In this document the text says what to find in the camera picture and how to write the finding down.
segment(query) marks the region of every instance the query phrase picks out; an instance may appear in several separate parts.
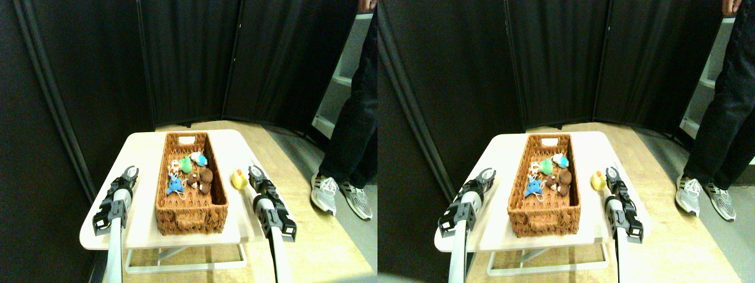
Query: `stuffed toy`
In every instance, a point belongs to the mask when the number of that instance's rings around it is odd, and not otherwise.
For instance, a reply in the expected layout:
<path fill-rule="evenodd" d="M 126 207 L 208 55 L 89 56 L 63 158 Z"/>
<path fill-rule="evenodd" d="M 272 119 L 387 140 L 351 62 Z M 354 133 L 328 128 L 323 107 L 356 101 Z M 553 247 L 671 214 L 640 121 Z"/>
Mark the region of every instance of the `stuffed toy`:
<path fill-rule="evenodd" d="M 572 173 L 569 172 L 569 170 L 564 170 L 559 174 L 559 187 L 558 190 L 560 195 L 568 195 L 569 191 L 572 189 Z"/>

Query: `wooden floor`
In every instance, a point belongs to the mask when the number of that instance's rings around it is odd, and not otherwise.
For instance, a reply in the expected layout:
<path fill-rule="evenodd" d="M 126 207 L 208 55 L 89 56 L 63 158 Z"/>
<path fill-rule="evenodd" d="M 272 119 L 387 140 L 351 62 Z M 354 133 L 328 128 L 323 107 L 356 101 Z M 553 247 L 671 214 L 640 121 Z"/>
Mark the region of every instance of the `wooden floor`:
<path fill-rule="evenodd" d="M 295 243 L 285 243 L 294 282 L 363 281 L 374 275 L 365 258 L 344 229 L 330 215 L 316 210 L 310 202 L 309 176 L 303 176 L 276 142 L 260 125 L 215 121 L 192 127 L 168 126 L 157 131 L 196 131 L 233 129 L 242 134 L 279 188 L 296 217 L 299 229 Z M 267 241 L 244 245 L 248 265 L 244 269 L 212 272 L 124 274 L 126 282 L 274 282 L 273 261 Z M 157 250 L 134 253 L 133 265 L 156 265 Z M 239 260 L 233 246 L 189 248 L 164 264 L 207 263 Z"/>
<path fill-rule="evenodd" d="M 536 128 L 529 133 L 554 132 Z M 729 261 L 697 217 L 690 217 L 674 204 L 675 180 L 671 180 L 632 128 L 600 123 L 566 125 L 563 131 L 601 131 L 608 136 L 637 193 L 652 218 L 653 232 L 641 245 L 629 244 L 635 257 L 637 282 L 740 282 Z M 581 263 L 599 260 L 599 246 L 558 248 L 548 251 L 529 266 Z M 499 253 L 494 268 L 514 266 L 521 253 Z M 612 282 L 616 259 L 609 247 L 608 269 L 562 272 L 518 277 L 490 277 L 486 269 L 491 253 L 478 253 L 470 267 L 468 282 Z"/>

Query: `black pants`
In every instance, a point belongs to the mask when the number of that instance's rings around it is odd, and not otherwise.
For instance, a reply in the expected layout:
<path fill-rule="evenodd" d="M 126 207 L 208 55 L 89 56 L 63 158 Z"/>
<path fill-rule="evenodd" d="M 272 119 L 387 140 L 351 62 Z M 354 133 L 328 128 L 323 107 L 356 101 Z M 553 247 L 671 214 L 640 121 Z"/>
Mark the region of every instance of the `black pants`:
<path fill-rule="evenodd" d="M 742 1 L 684 173 L 728 189 L 755 157 L 755 9 Z"/>
<path fill-rule="evenodd" d="M 373 16 L 362 45 L 359 68 L 351 79 L 351 97 L 341 109 L 320 165 L 321 174 L 339 183 L 348 180 L 359 188 L 378 171 L 377 27 L 378 19 Z"/>

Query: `gray sneaker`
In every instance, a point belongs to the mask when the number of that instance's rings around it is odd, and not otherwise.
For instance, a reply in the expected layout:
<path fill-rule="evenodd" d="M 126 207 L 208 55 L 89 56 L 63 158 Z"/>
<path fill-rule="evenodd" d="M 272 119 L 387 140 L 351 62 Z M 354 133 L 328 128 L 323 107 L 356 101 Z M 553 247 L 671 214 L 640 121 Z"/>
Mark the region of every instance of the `gray sneaker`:
<path fill-rule="evenodd" d="M 710 203 L 713 204 L 713 208 L 716 208 L 718 215 L 729 222 L 737 218 L 737 213 L 734 212 L 734 205 L 728 191 L 719 189 L 713 182 L 703 186 L 703 189 L 710 197 Z"/>
<path fill-rule="evenodd" d="M 349 182 L 341 183 L 339 187 L 344 196 L 346 196 L 346 203 L 349 204 L 349 207 L 351 207 L 356 216 L 362 218 L 362 220 L 372 219 L 372 209 L 370 209 L 364 189 L 352 186 Z"/>
<path fill-rule="evenodd" d="M 700 215 L 700 182 L 697 179 L 679 176 L 676 179 L 676 204 L 694 216 Z"/>
<path fill-rule="evenodd" d="M 322 211 L 335 215 L 335 192 L 338 190 L 338 184 L 333 178 L 314 174 L 310 182 L 312 184 L 312 194 L 310 198 Z"/>

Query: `brown woven basket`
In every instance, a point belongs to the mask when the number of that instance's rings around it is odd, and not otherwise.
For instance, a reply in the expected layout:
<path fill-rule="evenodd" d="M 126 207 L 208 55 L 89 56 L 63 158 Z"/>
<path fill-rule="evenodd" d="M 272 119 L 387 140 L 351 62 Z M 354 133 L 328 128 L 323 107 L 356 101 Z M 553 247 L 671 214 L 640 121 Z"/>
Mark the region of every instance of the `brown woven basket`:
<path fill-rule="evenodd" d="M 194 143 L 178 143 L 178 137 L 194 137 Z M 176 193 L 165 195 L 171 180 L 168 176 L 168 166 L 171 161 L 184 158 L 197 151 L 201 151 L 207 158 L 206 168 L 209 168 L 213 174 L 210 193 L 204 195 L 199 189 L 186 186 L 183 189 L 186 199 L 181 199 Z M 192 162 L 192 170 L 201 168 Z M 210 138 L 206 132 L 168 133 L 165 136 L 159 176 L 155 210 L 157 228 L 161 234 L 185 235 L 197 232 L 209 234 L 223 231 L 228 215 L 228 197 L 223 188 L 222 176 L 217 170 L 217 159 L 212 150 Z M 181 171 L 179 177 L 186 179 L 186 174 Z"/>
<path fill-rule="evenodd" d="M 558 143 L 555 146 L 544 146 L 542 140 L 549 138 L 558 139 Z M 527 178 L 529 165 L 534 161 L 543 161 L 557 153 L 564 154 L 569 160 L 569 166 L 560 168 L 558 165 L 553 165 L 553 174 L 557 175 L 561 171 L 569 170 L 572 173 L 572 190 L 568 195 L 562 196 L 552 189 L 545 188 L 543 189 L 543 202 L 538 201 L 534 196 L 525 198 L 524 191 L 529 183 Z M 571 135 L 529 135 L 509 196 L 509 219 L 517 237 L 577 233 L 582 207 L 576 167 Z M 540 180 L 545 179 L 543 174 L 538 176 Z"/>

